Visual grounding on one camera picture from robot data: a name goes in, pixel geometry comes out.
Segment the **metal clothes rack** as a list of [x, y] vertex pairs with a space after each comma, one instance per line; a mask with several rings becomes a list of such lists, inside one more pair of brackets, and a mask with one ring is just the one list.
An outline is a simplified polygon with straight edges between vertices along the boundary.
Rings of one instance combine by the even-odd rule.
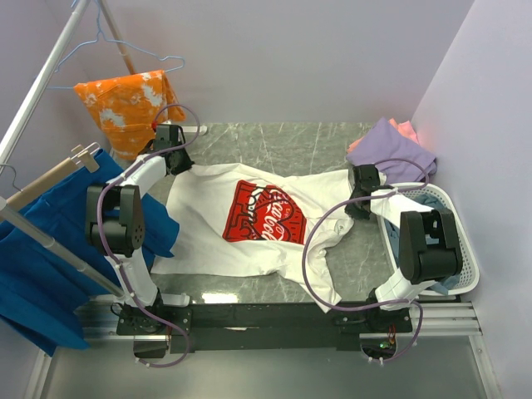
[[[7, 161], [12, 151], [15, 149], [20, 136], [26, 128], [42, 94], [47, 89], [48, 83], [52, 78], [54, 71], [59, 65], [59, 57], [67, 49], [71, 38], [77, 29], [83, 14], [89, 5], [88, 1], [75, 1], [73, 11], [57, 39], [51, 53], [45, 64], [35, 78], [30, 90], [26, 94], [17, 114], [8, 127], [6, 134], [1, 141], [1, 160]], [[184, 145], [184, 148], [191, 145], [195, 140], [190, 139]], [[104, 189], [102, 194], [105, 197], [115, 187], [125, 190], [135, 188], [145, 195], [156, 182], [163, 178], [164, 158], [157, 153], [151, 155], [141, 155], [137, 157], [132, 166], [128, 167], [125, 172], [113, 179]], [[123, 302], [132, 302], [135, 306], [150, 306], [155, 301], [158, 288], [152, 281], [144, 258], [139, 249], [132, 252], [130, 257], [124, 254], [118, 254], [117, 251], [110, 249], [107, 237], [104, 234], [104, 222], [102, 213], [103, 203], [100, 202], [96, 207], [97, 231], [98, 238], [103, 244], [106, 258], [116, 271], [116, 275], [121, 282], [120, 285], [114, 284], [101, 273], [97, 272], [87, 262], [77, 257], [74, 253], [56, 241], [52, 236], [46, 234], [36, 225], [32, 224], [27, 218], [18, 211], [7, 205], [7, 200], [1, 198], [1, 217], [15, 228], [21, 230], [25, 235], [34, 239], [44, 249], [55, 254], [60, 259], [68, 262], [78, 272], [85, 274], [88, 278], [95, 281], [107, 291], [112, 293], [118, 300]]]

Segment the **folded pink t-shirt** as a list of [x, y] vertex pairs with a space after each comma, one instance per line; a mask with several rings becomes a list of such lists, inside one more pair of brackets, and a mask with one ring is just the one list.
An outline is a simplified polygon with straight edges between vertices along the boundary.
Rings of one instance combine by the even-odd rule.
[[[415, 132], [412, 124], [410, 121], [405, 121], [402, 123], [397, 123], [394, 118], [391, 118], [388, 120], [388, 123], [393, 126], [402, 136], [406, 137], [409, 140], [412, 140], [419, 143], [417, 133]], [[347, 148], [347, 153], [350, 153], [353, 151], [357, 145], [362, 141], [362, 138], [355, 140], [351, 145]]]

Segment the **orange white tie-dye garment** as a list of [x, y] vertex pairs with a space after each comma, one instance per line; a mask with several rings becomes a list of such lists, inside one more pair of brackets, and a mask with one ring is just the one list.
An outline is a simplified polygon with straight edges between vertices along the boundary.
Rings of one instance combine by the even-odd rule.
[[79, 83], [73, 87], [92, 120], [104, 133], [117, 156], [135, 159], [155, 138], [154, 121], [185, 121], [162, 70]]

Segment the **wooden clip hanger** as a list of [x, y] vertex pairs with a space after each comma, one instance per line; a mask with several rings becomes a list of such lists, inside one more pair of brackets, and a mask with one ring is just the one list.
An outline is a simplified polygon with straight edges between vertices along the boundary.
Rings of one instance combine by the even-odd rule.
[[74, 172], [83, 168], [90, 173], [96, 172], [99, 169], [99, 165], [96, 162], [95, 155], [100, 149], [100, 145], [96, 142], [87, 147], [78, 145], [71, 150], [70, 157], [61, 161], [24, 187], [20, 192], [7, 199], [7, 205], [19, 211]]

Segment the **blue-grey garment in basket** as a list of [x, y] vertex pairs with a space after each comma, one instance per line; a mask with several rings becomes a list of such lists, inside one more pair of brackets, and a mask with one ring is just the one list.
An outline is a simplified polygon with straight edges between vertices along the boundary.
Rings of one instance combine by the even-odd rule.
[[[433, 209], [443, 209], [446, 206], [432, 194], [419, 194], [416, 195], [413, 200], [418, 204], [429, 206]], [[400, 242], [400, 230], [395, 225], [391, 224], [388, 220], [383, 221], [387, 232], [387, 240], [390, 244], [393, 258], [396, 263], [396, 267], [399, 267], [399, 242]], [[445, 278], [439, 282], [436, 282], [430, 286], [430, 290], [441, 295], [448, 295], [449, 291], [453, 289], [460, 281], [460, 274], [456, 274]]]

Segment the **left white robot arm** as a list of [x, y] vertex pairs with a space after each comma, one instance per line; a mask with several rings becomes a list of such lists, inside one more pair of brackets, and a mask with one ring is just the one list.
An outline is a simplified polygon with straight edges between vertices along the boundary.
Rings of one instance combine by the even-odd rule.
[[160, 293], [142, 254], [147, 237], [142, 199], [159, 180], [191, 168], [185, 144], [182, 126], [159, 124], [155, 139], [127, 169], [87, 189], [86, 240], [115, 270], [124, 290], [119, 299], [133, 308], [143, 307], [136, 323], [149, 334], [160, 332], [166, 323], [165, 311], [156, 306], [185, 307], [190, 303], [186, 294]]

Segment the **blue hanging garment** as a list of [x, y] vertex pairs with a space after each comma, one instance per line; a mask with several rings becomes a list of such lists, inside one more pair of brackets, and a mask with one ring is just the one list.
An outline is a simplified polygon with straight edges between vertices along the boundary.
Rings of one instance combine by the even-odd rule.
[[[86, 261], [113, 283], [110, 263], [85, 237], [86, 191], [122, 168], [104, 150], [99, 169], [77, 170], [22, 209], [31, 223]], [[8, 222], [1, 224], [1, 319], [53, 355], [58, 347], [89, 347], [75, 311], [106, 290]]]

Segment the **white laundry basket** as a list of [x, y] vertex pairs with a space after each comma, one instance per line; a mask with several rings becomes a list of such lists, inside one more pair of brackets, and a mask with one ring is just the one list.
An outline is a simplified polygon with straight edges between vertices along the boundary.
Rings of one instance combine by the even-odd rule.
[[[394, 186], [397, 188], [412, 187], [413, 185], [413, 183], [394, 184]], [[472, 291], [479, 283], [480, 270], [476, 262], [475, 254], [470, 246], [470, 242], [462, 226], [459, 215], [456, 211], [454, 204], [452, 203], [451, 197], [442, 188], [434, 184], [428, 184], [424, 188], [418, 188], [416, 190], [408, 190], [404, 193], [404, 195], [411, 200], [415, 199], [418, 195], [432, 195], [436, 197], [447, 209], [450, 209], [453, 212], [456, 221], [459, 244], [461, 247], [463, 267], [461, 270], [460, 280], [458, 284], [453, 289], [448, 289], [446, 296], [457, 296]], [[397, 269], [397, 263], [392, 252], [392, 246], [389, 241], [384, 218], [378, 215], [377, 223], [381, 232], [384, 247], [387, 251], [388, 263], [390, 264], [392, 272], [395, 272], [395, 270]], [[433, 298], [443, 298], [445, 296], [429, 288], [422, 291], [420, 295]]]

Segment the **white Coca-Cola t-shirt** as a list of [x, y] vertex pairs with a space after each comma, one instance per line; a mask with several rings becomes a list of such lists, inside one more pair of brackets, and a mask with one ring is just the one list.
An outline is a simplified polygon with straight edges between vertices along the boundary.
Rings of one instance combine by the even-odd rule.
[[347, 170], [282, 177], [240, 163], [195, 165], [177, 175], [166, 202], [180, 226], [172, 257], [157, 274], [253, 277], [277, 273], [315, 292], [326, 312], [341, 296], [333, 287], [327, 250], [353, 226], [343, 209]]

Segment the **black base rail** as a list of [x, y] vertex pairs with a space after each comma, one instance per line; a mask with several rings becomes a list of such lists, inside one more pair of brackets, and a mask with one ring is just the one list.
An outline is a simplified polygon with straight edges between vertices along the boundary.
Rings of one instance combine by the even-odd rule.
[[165, 350], [196, 351], [334, 348], [358, 351], [363, 334], [410, 333], [406, 309], [387, 312], [324, 313], [313, 303], [191, 304], [185, 308], [157, 305], [157, 319], [123, 306], [116, 326], [122, 337], [159, 336], [159, 344], [136, 342], [135, 353], [161, 358]]

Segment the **folded purple t-shirt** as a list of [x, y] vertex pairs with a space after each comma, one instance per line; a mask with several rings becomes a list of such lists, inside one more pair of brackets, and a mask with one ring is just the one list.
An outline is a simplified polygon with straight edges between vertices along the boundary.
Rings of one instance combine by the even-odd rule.
[[346, 156], [352, 165], [374, 164], [387, 184], [420, 182], [436, 171], [436, 157], [381, 118]]

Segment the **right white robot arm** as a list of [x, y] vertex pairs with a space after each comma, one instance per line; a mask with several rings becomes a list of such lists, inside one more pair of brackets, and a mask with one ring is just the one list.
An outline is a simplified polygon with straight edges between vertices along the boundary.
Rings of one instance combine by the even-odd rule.
[[365, 311], [366, 325], [382, 332], [394, 321], [393, 311], [404, 308], [434, 283], [461, 273], [463, 258], [452, 210], [434, 209], [383, 185], [375, 165], [353, 168], [354, 187], [345, 212], [353, 219], [372, 214], [399, 231], [398, 265], [375, 289], [377, 303]]

